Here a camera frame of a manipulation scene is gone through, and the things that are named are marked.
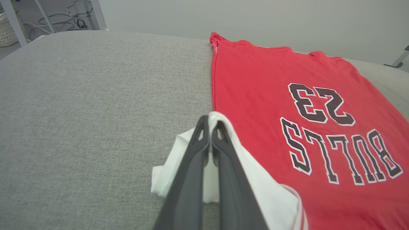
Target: floor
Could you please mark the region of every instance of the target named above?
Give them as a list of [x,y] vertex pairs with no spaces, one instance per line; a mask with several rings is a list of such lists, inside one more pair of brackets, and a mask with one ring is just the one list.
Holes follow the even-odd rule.
[[[42,3],[43,7],[45,8],[46,12],[49,15],[65,14],[67,13],[67,10],[65,8],[70,5],[73,5],[73,0],[40,0],[40,2]],[[88,2],[89,9],[91,9],[92,8],[91,2],[90,1],[87,1],[87,2]],[[40,25],[38,23],[38,20],[42,18],[43,15],[41,14],[40,9],[37,7],[37,4],[34,0],[20,0],[19,2],[12,0],[11,3],[13,4],[14,9],[17,9],[19,11],[23,22],[31,22],[35,25]],[[84,7],[82,0],[75,1],[74,5],[68,9],[70,10],[71,15],[85,13],[85,7]],[[69,16],[58,15],[58,16],[51,17],[51,21],[58,22],[58,21],[66,20],[67,18],[69,18]],[[87,25],[87,28],[84,28],[84,29],[99,29],[97,19],[95,18],[93,11],[91,12],[90,17],[86,17],[85,15],[79,15],[76,17],[75,20],[77,19],[81,19],[85,22],[85,24]],[[73,29],[80,29],[78,28],[76,23],[73,23],[72,20],[70,22],[74,24]],[[27,31],[30,30],[31,26],[29,25],[24,25],[24,26]],[[57,25],[54,25],[54,29],[58,32],[61,32],[61,31],[66,31],[71,26],[72,25],[70,24],[57,24]],[[48,26],[44,26],[42,28],[47,31],[50,31]],[[48,35],[48,34],[37,28],[31,29],[31,32],[30,32],[31,40],[34,40],[41,35]],[[11,46],[0,47],[0,60],[6,57],[7,55],[11,54],[12,52],[16,51],[20,47],[21,46],[18,42]]]

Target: red fabric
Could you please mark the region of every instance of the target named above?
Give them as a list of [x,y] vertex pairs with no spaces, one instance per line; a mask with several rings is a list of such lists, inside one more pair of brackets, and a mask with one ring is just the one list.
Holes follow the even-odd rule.
[[[277,182],[299,192],[310,229],[409,229],[409,124],[354,66],[322,52],[306,55],[294,53],[289,47],[257,47],[247,41],[227,41],[216,33],[211,35],[210,43],[214,52],[214,109],[230,119],[242,145]],[[312,122],[301,115],[290,93],[291,87],[298,86],[313,92],[306,95],[305,91],[296,91],[313,105],[307,106],[306,112],[322,110],[327,117],[325,122]],[[335,90],[344,101],[333,114],[340,123],[329,115],[331,108],[326,109],[326,103],[334,97],[318,95],[318,90],[324,92],[325,88]],[[341,116],[348,116],[344,113],[354,122],[341,121]],[[287,143],[283,127],[288,126],[283,126],[282,117],[299,127],[301,138],[292,129],[288,134],[305,147],[310,175],[296,169],[292,162],[290,152],[299,161],[303,160],[302,152]],[[338,184],[330,183],[320,144],[315,139],[308,142],[303,128],[322,136]],[[374,129],[381,137],[376,135],[373,139],[375,147],[368,137],[368,133],[374,134],[371,132]],[[345,135],[346,148],[363,185],[354,181],[342,142],[337,142],[338,149],[333,149],[327,135]],[[354,149],[354,135],[361,135],[365,140],[356,143],[375,178],[372,183]],[[380,139],[395,163],[387,156],[384,158],[389,170],[375,150],[383,150]],[[377,177],[362,146],[364,142],[384,178]]]

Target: red shirt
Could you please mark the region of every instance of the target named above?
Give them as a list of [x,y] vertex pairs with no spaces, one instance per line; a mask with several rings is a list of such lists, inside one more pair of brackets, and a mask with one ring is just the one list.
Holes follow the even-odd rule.
[[409,229],[409,124],[349,62],[210,38],[213,105],[311,229]]

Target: gray upholstery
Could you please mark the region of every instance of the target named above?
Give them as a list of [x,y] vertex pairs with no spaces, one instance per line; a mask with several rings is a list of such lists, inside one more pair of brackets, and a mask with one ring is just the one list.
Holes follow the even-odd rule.
[[[0,61],[0,229],[151,228],[152,166],[212,111],[212,54],[208,41],[87,31]],[[409,74],[353,64],[409,117]],[[217,210],[205,206],[204,229]]]

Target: white fabric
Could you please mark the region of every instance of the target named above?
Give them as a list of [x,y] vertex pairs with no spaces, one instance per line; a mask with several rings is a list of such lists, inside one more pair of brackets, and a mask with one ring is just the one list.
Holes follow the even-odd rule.
[[[241,145],[232,124],[223,114],[218,112],[211,112],[209,114],[210,134],[218,121],[223,121],[226,126],[268,228],[271,230],[307,229],[307,219],[305,214],[303,214],[301,198],[297,192],[286,185],[280,185],[269,175]],[[152,193],[166,197],[193,131],[194,129],[191,129],[177,135],[165,165],[153,167]],[[209,162],[204,169],[203,201],[206,203],[219,201],[218,169],[212,159],[209,156]]]

